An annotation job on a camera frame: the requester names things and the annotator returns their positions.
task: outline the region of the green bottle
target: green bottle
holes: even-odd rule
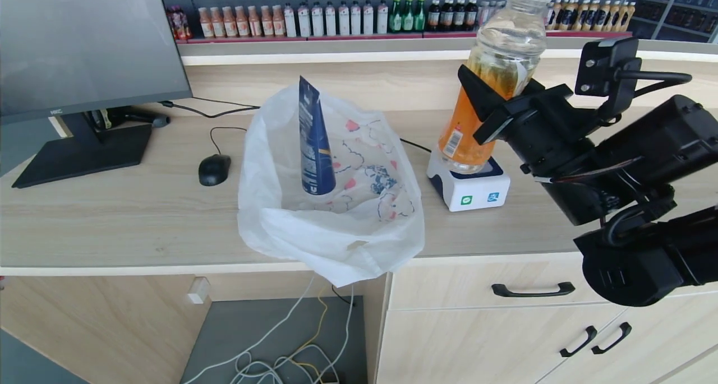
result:
[[[400,5],[402,0],[392,0],[392,14],[389,16],[389,31],[402,31],[402,10]]]
[[[424,31],[426,18],[424,17],[424,0],[416,1],[416,13],[413,15],[413,29],[415,31]]]
[[[413,0],[404,1],[402,23],[403,30],[405,31],[411,31],[413,29],[413,14],[411,13],[411,6],[413,6]]]

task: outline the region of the blue tube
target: blue tube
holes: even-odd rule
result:
[[[300,149],[302,187],[315,197],[329,194],[337,185],[332,151],[321,115],[319,91],[300,76]]]

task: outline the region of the drawer handle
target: drawer handle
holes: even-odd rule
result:
[[[581,346],[578,346],[574,351],[568,351],[566,348],[563,348],[559,352],[561,353],[561,356],[563,356],[564,358],[570,358],[574,354],[579,353],[579,350],[582,350],[583,348],[585,348],[586,345],[588,345],[590,341],[594,340],[598,331],[593,327],[593,325],[591,325],[586,328],[586,333],[588,334],[588,338],[586,338],[586,340],[581,344]]]
[[[611,350],[611,348],[613,348],[613,346],[618,345],[622,340],[624,340],[626,338],[626,336],[628,336],[628,334],[630,334],[630,330],[631,330],[630,323],[627,323],[627,322],[621,323],[620,328],[621,328],[621,337],[620,338],[618,338],[614,343],[612,343],[610,346],[608,346],[608,348],[605,348],[605,349],[601,349],[601,348],[599,348],[599,346],[593,346],[593,348],[591,348],[591,351],[593,352],[593,354],[606,353],[606,351]]]
[[[557,295],[571,294],[576,290],[571,282],[561,282],[559,284],[559,291],[551,293],[514,293],[506,289],[505,284],[492,284],[491,288],[494,290],[495,295],[500,295],[501,297],[556,297]]]

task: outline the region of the computer monitor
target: computer monitor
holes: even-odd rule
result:
[[[139,164],[150,125],[98,132],[91,111],[192,96],[162,0],[0,0],[0,121],[61,115],[13,187]]]

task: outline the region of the barcode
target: barcode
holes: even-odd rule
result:
[[[451,138],[449,139],[449,142],[444,146],[444,153],[449,156],[453,157],[454,152],[456,152],[457,147],[459,147],[459,142],[461,141],[461,138],[464,137],[464,134],[459,131],[453,131],[451,134]]]

